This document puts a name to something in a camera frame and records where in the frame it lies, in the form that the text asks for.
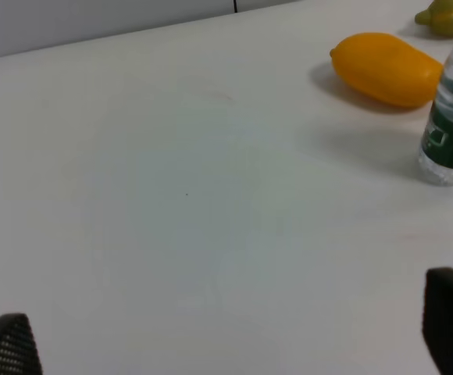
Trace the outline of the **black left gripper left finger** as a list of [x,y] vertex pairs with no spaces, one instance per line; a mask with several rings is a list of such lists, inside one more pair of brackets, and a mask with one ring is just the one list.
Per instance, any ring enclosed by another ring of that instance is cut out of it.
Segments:
[[0,374],[42,375],[34,334],[24,313],[0,316]]

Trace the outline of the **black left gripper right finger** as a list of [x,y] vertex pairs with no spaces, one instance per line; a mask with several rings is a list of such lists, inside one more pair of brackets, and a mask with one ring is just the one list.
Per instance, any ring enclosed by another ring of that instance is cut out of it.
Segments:
[[439,373],[453,375],[453,268],[426,271],[422,333]]

